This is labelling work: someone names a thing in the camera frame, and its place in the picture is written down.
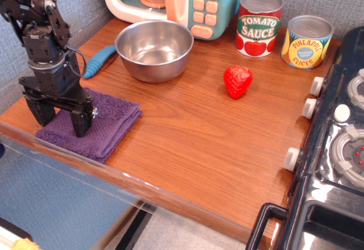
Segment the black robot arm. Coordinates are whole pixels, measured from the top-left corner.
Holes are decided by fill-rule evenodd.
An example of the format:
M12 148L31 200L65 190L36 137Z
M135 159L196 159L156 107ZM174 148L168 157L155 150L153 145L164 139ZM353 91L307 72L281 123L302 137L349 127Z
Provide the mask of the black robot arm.
M80 68L81 52L69 43L70 25L64 21L57 0L1 0L1 15L12 25L26 49L32 77L21 77L28 108L41 126L68 111L76 136L92 126L97 110L94 96L81 85L87 68Z

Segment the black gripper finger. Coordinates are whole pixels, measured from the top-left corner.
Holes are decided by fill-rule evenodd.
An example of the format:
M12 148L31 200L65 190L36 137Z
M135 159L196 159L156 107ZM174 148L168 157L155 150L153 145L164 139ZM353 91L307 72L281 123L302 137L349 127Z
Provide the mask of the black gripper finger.
M34 118L41 126L46 126L55 117L54 106L47 100L35 100L30 96L25 96L24 98Z
M76 136L83 137L92 125L92 118L83 111L72 111L70 116Z

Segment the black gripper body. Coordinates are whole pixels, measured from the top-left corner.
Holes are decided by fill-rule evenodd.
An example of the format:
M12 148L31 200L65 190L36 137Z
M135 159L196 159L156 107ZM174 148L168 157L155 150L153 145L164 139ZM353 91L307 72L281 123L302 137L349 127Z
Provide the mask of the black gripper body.
M54 109L83 111L91 118L98 114L93 105L94 96L80 85L81 71L74 53L61 53L54 62L29 61L34 75L21 77L24 96L45 99Z

